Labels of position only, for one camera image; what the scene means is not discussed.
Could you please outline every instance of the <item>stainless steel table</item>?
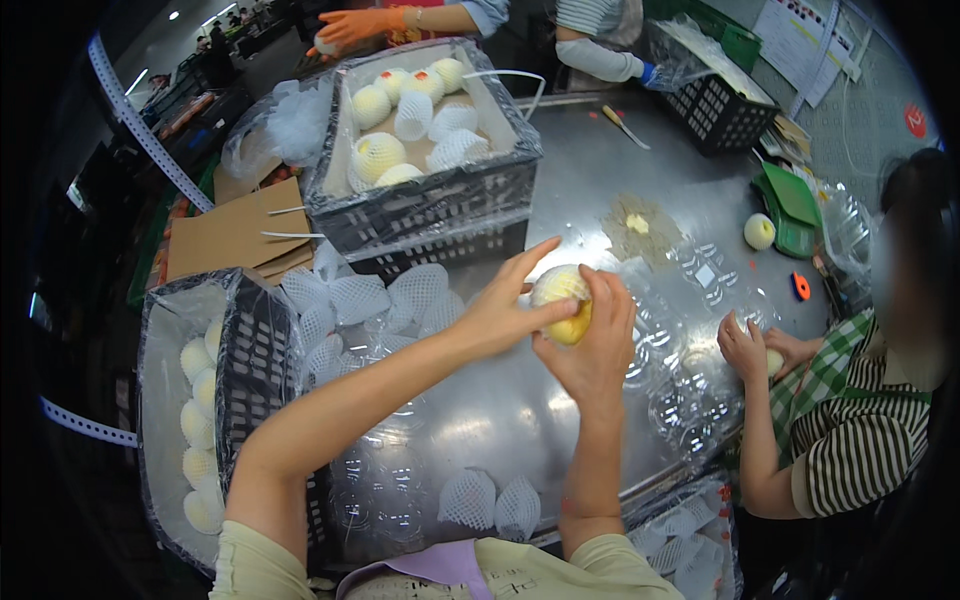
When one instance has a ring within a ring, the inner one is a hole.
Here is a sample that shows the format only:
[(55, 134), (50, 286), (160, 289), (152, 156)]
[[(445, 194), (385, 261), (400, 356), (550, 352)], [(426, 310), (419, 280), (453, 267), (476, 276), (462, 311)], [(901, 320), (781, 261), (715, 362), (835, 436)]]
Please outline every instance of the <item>stainless steel table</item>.
[[(641, 150), (608, 121), (601, 112), (603, 104), (623, 110), (628, 127), (652, 149)], [(626, 279), (643, 276), (683, 320), (687, 341), (715, 348), (720, 317), (707, 310), (678, 269), (651, 272), (639, 261), (619, 264), (607, 252), (610, 242), (600, 219), (617, 194), (626, 192), (658, 203), (698, 244), (716, 244), (726, 256), (725, 268), (735, 268), (744, 285), (766, 292), (781, 316), (782, 329), (802, 339), (824, 332), (828, 308), (821, 288), (814, 285), (813, 297), (806, 302), (797, 301), (790, 289), (789, 276), (795, 270), (810, 281), (819, 278), (812, 265), (773, 249), (753, 252), (743, 241), (747, 217), (761, 210), (749, 189), (750, 179), (760, 172), (754, 155), (700, 156), (678, 126), (653, 105), (651, 94), (546, 97), (531, 122), (542, 136), (544, 159), (526, 246), (558, 234), (564, 237), (533, 276), (557, 264), (578, 262), (619, 272)], [(457, 270), (450, 274), (451, 287), (469, 299), (495, 268)], [(624, 401), (628, 422), (621, 500), (627, 513), (682, 479), (686, 471), (677, 451), (651, 426), (649, 397), (627, 391)], [(457, 468), (471, 467), (484, 470), (499, 490), (525, 475), (540, 493), (542, 506), (534, 543), (555, 540), (579, 413), (529, 344), (455, 373), (427, 392), (424, 402), (426, 422), (403, 440), (422, 458), (422, 484), (429, 499), (422, 515), (424, 538), (418, 543), (425, 547), (476, 535), (464, 527), (438, 523), (434, 504), (446, 479)], [(379, 445), (373, 437), (368, 442)], [(419, 548), (408, 544), (402, 549)]]

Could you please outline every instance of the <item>woman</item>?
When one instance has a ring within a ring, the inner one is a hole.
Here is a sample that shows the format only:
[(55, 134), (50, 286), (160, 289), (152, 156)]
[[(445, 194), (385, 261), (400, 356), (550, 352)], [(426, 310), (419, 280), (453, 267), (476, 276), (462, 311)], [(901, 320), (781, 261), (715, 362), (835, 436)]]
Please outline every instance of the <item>woman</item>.
[(567, 90), (630, 79), (664, 89), (662, 69), (630, 52), (642, 27), (643, 0), (557, 0), (557, 58), (574, 69)]
[[(761, 335), (753, 323), (745, 335), (732, 313), (720, 323), (717, 342), (744, 382), (740, 490), (752, 514), (850, 511), (892, 492), (919, 463), (930, 392), (948, 374), (941, 210), (955, 194), (937, 150), (916, 153), (887, 180), (872, 251), (876, 313), (807, 342), (775, 328)], [(769, 391), (766, 348), (784, 357)]]
[[(335, 45), (338, 53), (378, 34), (386, 34), (391, 46), (432, 39), (437, 34), (479, 32), (490, 37), (507, 22), (509, 7), (509, 0), (418, 0), (416, 6), (404, 0), (387, 0), (387, 8), (320, 14), (318, 18), (326, 25), (317, 37)], [(307, 51), (307, 56), (315, 54), (316, 48)]]
[[(508, 260), (451, 327), (335, 379), (256, 429), (233, 472), (210, 598), (314, 597), (304, 567), (306, 476), (466, 363), (573, 316), (575, 300), (531, 311), (516, 303), (530, 290), (523, 279), (559, 244), (553, 238)], [(338, 598), (383, 597), (385, 589), (410, 588), (418, 598), (493, 598), (505, 586), (523, 589), (531, 600), (682, 598), (634, 551), (620, 520), (621, 392), (634, 355), (636, 306), (617, 276), (584, 266), (581, 273), (593, 294), (584, 339), (568, 349), (555, 348), (538, 333), (533, 342), (581, 413), (558, 525), (566, 562), (530, 545), (491, 538), (437, 544), (351, 575)]]

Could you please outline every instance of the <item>orange glove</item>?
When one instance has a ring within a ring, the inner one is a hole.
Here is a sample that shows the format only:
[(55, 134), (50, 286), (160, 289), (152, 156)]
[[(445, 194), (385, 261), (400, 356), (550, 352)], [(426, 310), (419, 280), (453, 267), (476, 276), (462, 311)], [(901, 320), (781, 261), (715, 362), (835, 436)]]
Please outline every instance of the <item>orange glove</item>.
[(317, 18), (326, 21), (317, 35), (327, 44), (339, 48), (349, 46), (358, 39), (382, 34), (387, 31), (406, 31), (403, 12), (406, 7), (393, 9), (364, 9), (362, 11), (324, 12)]

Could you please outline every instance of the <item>hand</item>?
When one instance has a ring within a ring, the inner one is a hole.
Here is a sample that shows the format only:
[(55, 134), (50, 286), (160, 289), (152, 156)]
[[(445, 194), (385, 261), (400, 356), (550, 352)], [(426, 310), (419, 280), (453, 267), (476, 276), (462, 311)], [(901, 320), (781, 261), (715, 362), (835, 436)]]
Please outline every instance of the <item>hand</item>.
[(636, 304), (613, 273), (580, 265), (580, 275), (593, 297), (587, 333), (576, 346), (560, 348), (537, 332), (534, 352), (580, 407), (581, 419), (622, 419), (623, 380), (636, 353)]
[(364, 9), (361, 11), (323, 12), (317, 18), (326, 25), (317, 33), (326, 44), (338, 48), (349, 46), (366, 37), (396, 30), (406, 31), (403, 22), (405, 7), (394, 9)]
[(783, 355), (783, 367), (774, 375), (774, 381), (780, 381), (799, 365), (816, 356), (823, 342), (823, 338), (804, 342), (776, 327), (770, 327), (770, 330), (763, 334), (763, 343)]
[(753, 321), (747, 321), (750, 335), (740, 330), (733, 311), (723, 318), (717, 331), (720, 352), (744, 383), (767, 381), (767, 347)]
[(468, 360), (479, 360), (507, 350), (532, 332), (577, 314), (575, 299), (558, 300), (534, 310), (516, 304), (533, 284), (524, 283), (537, 263), (560, 245), (554, 237), (503, 263), (480, 296), (447, 331), (456, 336), (457, 348), (466, 348)]

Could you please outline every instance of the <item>sleeve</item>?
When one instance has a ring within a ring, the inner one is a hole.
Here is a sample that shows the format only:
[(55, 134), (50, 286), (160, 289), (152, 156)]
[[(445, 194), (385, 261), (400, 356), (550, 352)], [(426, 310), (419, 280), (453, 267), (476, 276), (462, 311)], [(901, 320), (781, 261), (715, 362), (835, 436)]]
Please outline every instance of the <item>sleeve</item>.
[(444, 0), (445, 5), (462, 4), (483, 37), (490, 37), (510, 18), (510, 0)]
[(807, 517), (866, 506), (903, 483), (912, 452), (909, 432), (894, 419), (865, 415), (847, 420), (794, 463), (794, 506)]
[(613, 0), (557, 0), (557, 25), (596, 36)]
[(605, 82), (625, 82), (643, 75), (643, 60), (629, 52), (608, 50), (587, 37), (558, 41), (557, 58)]
[(289, 550), (236, 521), (224, 521), (210, 600), (316, 600), (306, 568)]
[(649, 600), (683, 599), (620, 534), (604, 534), (584, 542), (570, 557), (570, 564), (612, 584), (644, 588), (643, 598)]

